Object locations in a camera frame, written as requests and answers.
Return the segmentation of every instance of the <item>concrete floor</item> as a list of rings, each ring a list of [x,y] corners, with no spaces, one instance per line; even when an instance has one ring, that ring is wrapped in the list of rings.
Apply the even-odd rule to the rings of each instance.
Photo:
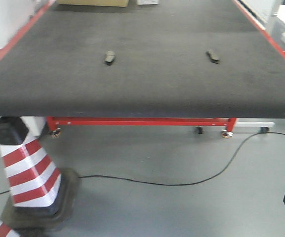
[[[285,133],[285,119],[271,131]],[[230,160],[256,128],[66,126],[41,143],[58,167],[80,175],[190,183]],[[8,189],[0,159],[0,192]],[[82,179],[73,217],[50,237],[281,237],[285,236],[285,137],[252,137],[217,178],[162,187],[104,178]],[[7,194],[0,196],[0,214]]]

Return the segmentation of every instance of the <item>red metal frame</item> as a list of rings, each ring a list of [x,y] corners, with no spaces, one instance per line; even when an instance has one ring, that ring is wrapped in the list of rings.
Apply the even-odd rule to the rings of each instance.
[[[121,126],[225,126],[232,132],[236,118],[79,118],[47,117],[51,131],[59,125],[121,125]]]

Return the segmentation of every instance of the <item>table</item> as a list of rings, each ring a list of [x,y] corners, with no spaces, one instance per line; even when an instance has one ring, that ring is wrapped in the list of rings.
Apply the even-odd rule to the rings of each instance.
[[[51,126],[285,118],[285,60],[231,0],[54,4],[0,62],[0,116]]]

